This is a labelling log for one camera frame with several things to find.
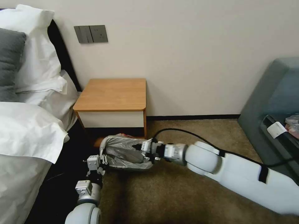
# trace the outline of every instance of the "brown carpet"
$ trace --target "brown carpet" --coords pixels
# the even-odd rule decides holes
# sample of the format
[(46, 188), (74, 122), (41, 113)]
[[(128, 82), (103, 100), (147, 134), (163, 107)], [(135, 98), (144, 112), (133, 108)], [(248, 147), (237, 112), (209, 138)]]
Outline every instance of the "brown carpet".
[[(194, 132), (220, 148), (260, 161), (236, 120), (154, 121), (148, 123), (148, 136), (162, 128)], [(177, 131), (163, 132), (158, 139), (197, 141)], [(186, 167), (162, 160), (146, 172), (109, 171), (103, 184), (103, 224), (299, 223), (299, 217), (276, 214)]]

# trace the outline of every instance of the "wooden nightstand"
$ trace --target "wooden nightstand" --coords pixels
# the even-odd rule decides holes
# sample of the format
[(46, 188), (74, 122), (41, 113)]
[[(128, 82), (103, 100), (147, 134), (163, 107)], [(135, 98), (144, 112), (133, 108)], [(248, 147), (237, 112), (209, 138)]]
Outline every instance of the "wooden nightstand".
[(145, 79), (91, 79), (73, 107), (99, 147), (108, 135), (146, 138)]

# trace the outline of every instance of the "gray wall switch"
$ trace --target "gray wall switch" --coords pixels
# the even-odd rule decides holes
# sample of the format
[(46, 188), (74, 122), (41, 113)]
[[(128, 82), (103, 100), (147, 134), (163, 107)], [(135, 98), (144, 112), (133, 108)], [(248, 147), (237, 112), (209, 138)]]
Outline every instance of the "gray wall switch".
[(93, 43), (89, 26), (74, 26), (79, 43)]
[(94, 43), (108, 42), (105, 25), (89, 26)]

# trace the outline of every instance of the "gray pillow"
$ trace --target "gray pillow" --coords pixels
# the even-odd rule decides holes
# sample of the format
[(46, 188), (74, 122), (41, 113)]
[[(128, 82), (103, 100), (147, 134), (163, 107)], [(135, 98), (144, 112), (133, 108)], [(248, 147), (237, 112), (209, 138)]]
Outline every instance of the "gray pillow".
[(25, 41), (25, 33), (0, 28), (0, 101), (18, 101), (14, 81)]

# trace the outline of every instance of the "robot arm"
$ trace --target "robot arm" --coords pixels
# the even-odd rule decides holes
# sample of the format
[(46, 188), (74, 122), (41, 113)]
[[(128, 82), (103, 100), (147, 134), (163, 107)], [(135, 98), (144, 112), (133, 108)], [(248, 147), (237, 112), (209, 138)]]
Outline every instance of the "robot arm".
[(194, 145), (143, 143), (145, 156), (165, 158), (280, 214), (299, 215), (299, 187), (288, 176), (258, 163), (196, 142)]
[[(164, 158), (187, 166), (191, 171), (207, 176), (222, 186), (280, 214), (299, 215), (299, 187), (288, 176), (233, 153), (220, 151), (203, 142), (194, 145), (163, 144), (144, 141), (143, 156), (152, 162)], [(65, 224), (98, 224), (100, 222), (100, 190), (102, 175), (109, 166), (107, 156), (87, 159), (88, 179), (75, 187), (78, 206), (67, 216)]]

